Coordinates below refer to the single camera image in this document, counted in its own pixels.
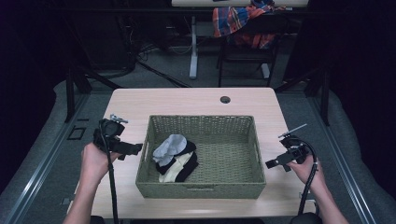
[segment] table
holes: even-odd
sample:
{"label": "table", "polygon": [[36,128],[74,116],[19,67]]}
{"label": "table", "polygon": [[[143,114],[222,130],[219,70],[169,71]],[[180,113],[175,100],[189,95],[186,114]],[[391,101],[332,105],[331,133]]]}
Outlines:
{"label": "table", "polygon": [[[228,96],[224,104],[220,97]],[[143,143],[149,115],[250,115],[254,116],[262,161],[286,152],[279,135],[287,131],[276,95],[269,88],[188,88],[188,89],[118,89],[108,104],[105,118],[115,114],[128,119],[121,141]],[[267,185],[257,200],[230,199],[145,199],[135,185],[138,156],[115,161],[115,181],[119,218],[195,218],[195,217],[275,217],[296,216],[299,193],[304,184],[294,172],[282,166],[267,169]],[[305,211],[314,211],[307,203]],[[96,192],[92,214],[112,218],[108,175]]]}

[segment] chair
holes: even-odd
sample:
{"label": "chair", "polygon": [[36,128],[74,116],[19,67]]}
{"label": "chair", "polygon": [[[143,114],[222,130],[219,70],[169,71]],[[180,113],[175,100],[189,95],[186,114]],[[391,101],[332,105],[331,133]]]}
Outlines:
{"label": "chair", "polygon": [[229,44],[227,36],[223,37],[223,41],[220,48],[220,54],[218,58],[218,69],[219,69],[219,87],[221,87],[221,81],[223,79],[265,79],[264,74],[261,78],[246,78],[246,77],[224,77],[223,66],[224,62],[227,63],[257,63],[258,69],[262,67],[263,63],[271,64],[270,74],[266,83],[269,87],[271,83],[272,74],[275,67],[276,55],[278,51],[278,43],[282,35],[285,34],[289,27],[289,19],[284,15],[277,13],[266,13],[259,17],[249,20],[247,24],[231,34],[277,34],[277,37],[268,49],[253,49],[251,47],[240,47]]}

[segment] table leg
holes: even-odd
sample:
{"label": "table leg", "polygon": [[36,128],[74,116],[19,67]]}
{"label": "table leg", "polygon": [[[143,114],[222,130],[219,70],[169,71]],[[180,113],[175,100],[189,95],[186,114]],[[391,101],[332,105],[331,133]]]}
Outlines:
{"label": "table leg", "polygon": [[264,78],[270,77],[270,69],[268,68],[268,63],[262,63],[262,76]]}
{"label": "table leg", "polygon": [[197,53],[197,34],[196,34],[196,21],[195,17],[191,19],[191,65],[190,65],[190,79],[197,78],[198,67],[198,53]]}

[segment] black cable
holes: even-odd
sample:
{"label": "black cable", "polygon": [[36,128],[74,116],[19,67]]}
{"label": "black cable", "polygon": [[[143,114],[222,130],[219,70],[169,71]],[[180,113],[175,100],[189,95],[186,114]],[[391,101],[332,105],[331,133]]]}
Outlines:
{"label": "black cable", "polygon": [[305,183],[303,195],[302,195],[301,201],[300,201],[300,207],[299,207],[298,215],[301,215],[304,212],[306,197],[308,196],[308,191],[309,191],[309,189],[311,187],[312,180],[314,179],[315,173],[317,172],[317,168],[318,168],[318,158],[317,158],[317,154],[316,154],[315,150],[312,148],[312,146],[309,143],[307,143],[305,141],[302,141],[302,140],[300,140],[300,141],[302,143],[304,143],[309,148],[309,150],[311,151],[312,157],[314,159],[314,164],[312,165],[311,173],[309,174],[309,177],[308,177],[308,179],[306,180],[306,183]]}
{"label": "black cable", "polygon": [[112,78],[116,78],[116,77],[124,77],[128,74],[130,74],[132,71],[134,71],[134,69],[132,69],[131,67],[125,68],[122,71],[119,71],[118,73],[115,74],[111,74],[111,75],[101,75],[101,77],[105,77],[107,79],[112,79]]}
{"label": "black cable", "polygon": [[119,214],[118,214],[118,209],[117,209],[117,192],[116,192],[116,183],[115,183],[115,179],[114,179],[114,166],[113,166],[113,162],[111,161],[110,149],[109,149],[109,145],[107,142],[107,138],[105,137],[105,134],[103,133],[102,123],[99,124],[99,130],[100,130],[102,141],[105,145],[106,154],[107,154],[108,176],[110,179],[111,201],[112,201],[112,205],[113,205],[113,221],[114,221],[114,224],[118,224],[119,223]]}
{"label": "black cable", "polygon": [[315,208],[316,208],[315,215],[319,216],[320,209],[319,209],[319,205],[316,202],[315,202]]}
{"label": "black cable", "polygon": [[146,52],[146,51],[153,50],[153,49],[156,49],[155,45],[147,44],[146,46],[142,47],[140,52],[142,53],[142,52]]}
{"label": "black cable", "polygon": [[165,78],[166,80],[168,80],[170,83],[172,83],[176,87],[180,87],[180,88],[190,88],[191,87],[189,84],[186,84],[186,83],[184,83],[184,82],[182,82],[182,81],[180,81],[180,80],[178,80],[178,79],[176,79],[174,77],[170,77],[170,76],[168,76],[168,75],[166,75],[166,74],[164,74],[162,72],[159,72],[159,71],[155,70],[154,68],[148,66],[145,63],[142,63],[142,62],[139,62],[139,61],[137,61],[136,63],[138,63],[140,66],[142,66],[146,70],[156,74],[157,76]]}

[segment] sock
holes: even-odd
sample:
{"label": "sock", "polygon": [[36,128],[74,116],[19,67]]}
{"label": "sock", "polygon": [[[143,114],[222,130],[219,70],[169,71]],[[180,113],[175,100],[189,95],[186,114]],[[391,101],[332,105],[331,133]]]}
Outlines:
{"label": "sock", "polygon": [[165,166],[160,166],[160,164],[158,162],[156,162],[155,168],[157,169],[158,172],[160,172],[160,174],[165,175],[166,171],[168,171],[168,169],[171,168],[171,166],[175,163],[175,161],[176,161],[176,159],[172,158],[172,160]]}
{"label": "sock", "polygon": [[193,152],[189,161],[187,161],[187,163],[183,166],[183,169],[176,176],[175,182],[184,182],[198,165],[199,163],[197,162],[197,155],[195,152]]}
{"label": "sock", "polygon": [[165,175],[160,175],[160,182],[175,182],[178,173],[183,169],[184,164],[188,162],[192,154],[193,152],[175,157],[175,163],[166,171]]}
{"label": "sock", "polygon": [[187,139],[181,134],[171,134],[157,147],[153,152],[153,159],[159,163],[160,166],[165,166],[174,157],[174,155],[186,148]]}
{"label": "sock", "polygon": [[195,149],[197,149],[197,146],[194,143],[187,140],[186,147],[181,152],[176,154],[175,156],[181,156],[183,154],[190,153],[190,152],[194,151]]}

